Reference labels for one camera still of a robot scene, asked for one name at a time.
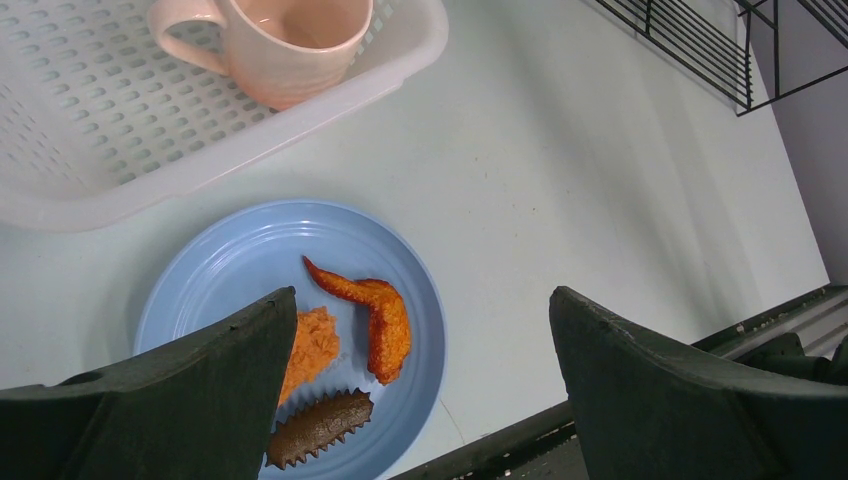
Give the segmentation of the white plastic perforated basket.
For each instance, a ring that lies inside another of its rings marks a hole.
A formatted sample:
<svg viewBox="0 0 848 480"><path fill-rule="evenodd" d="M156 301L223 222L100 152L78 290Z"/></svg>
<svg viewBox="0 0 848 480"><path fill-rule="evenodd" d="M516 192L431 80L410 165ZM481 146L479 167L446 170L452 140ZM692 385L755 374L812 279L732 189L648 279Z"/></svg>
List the white plastic perforated basket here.
<svg viewBox="0 0 848 480"><path fill-rule="evenodd" d="M439 1L379 1L336 87L285 111L155 43L146 1L1 5L1 219L78 232L189 194L400 88L443 52Z"/></svg>

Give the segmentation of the pink ceramic mug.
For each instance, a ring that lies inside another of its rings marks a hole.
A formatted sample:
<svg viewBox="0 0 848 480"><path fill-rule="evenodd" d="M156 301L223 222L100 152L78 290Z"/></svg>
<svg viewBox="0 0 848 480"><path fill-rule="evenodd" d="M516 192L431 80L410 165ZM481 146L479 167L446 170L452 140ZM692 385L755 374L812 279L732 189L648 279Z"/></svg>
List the pink ceramic mug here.
<svg viewBox="0 0 848 480"><path fill-rule="evenodd" d="M258 103L285 110L342 81L373 8L371 0L157 1L147 21L166 53L228 76ZM190 44L169 31L192 21L219 27L222 52Z"/></svg>

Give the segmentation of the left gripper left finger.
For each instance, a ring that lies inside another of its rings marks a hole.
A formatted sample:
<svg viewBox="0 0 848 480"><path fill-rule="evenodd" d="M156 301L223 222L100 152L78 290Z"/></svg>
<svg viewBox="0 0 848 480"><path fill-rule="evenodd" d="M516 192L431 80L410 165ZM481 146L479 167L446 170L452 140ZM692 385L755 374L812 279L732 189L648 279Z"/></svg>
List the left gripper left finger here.
<svg viewBox="0 0 848 480"><path fill-rule="evenodd" d="M280 288L59 384L1 393L5 479L254 479L296 333Z"/></svg>

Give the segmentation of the blue round plate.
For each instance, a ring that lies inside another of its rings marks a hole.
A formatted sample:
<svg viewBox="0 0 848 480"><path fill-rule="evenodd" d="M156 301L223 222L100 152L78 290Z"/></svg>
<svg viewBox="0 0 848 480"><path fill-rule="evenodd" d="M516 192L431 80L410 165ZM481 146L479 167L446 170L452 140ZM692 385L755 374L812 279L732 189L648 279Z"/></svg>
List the blue round plate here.
<svg viewBox="0 0 848 480"><path fill-rule="evenodd" d="M366 368L368 311L323 291L304 267L351 280L382 279L402 296L412 348L400 377L380 384ZM415 443L437 403L445 371L446 332L433 280L412 248L376 219L311 200L254 206L214 224L170 263L141 315L134 350L143 353L211 325L281 287L297 308L324 307L341 348L334 363L278 409L283 422L322 394L362 390L371 419L344 441L293 467L262 465L262 479L385 479Z"/></svg>

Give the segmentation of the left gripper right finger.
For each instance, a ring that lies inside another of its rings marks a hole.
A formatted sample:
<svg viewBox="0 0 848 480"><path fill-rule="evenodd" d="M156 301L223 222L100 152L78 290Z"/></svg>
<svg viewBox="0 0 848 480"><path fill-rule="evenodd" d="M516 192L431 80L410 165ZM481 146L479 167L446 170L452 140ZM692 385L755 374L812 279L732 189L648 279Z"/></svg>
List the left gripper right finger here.
<svg viewBox="0 0 848 480"><path fill-rule="evenodd" d="M785 331L738 356L631 322L568 287L549 320L593 479L843 479L847 342Z"/></svg>

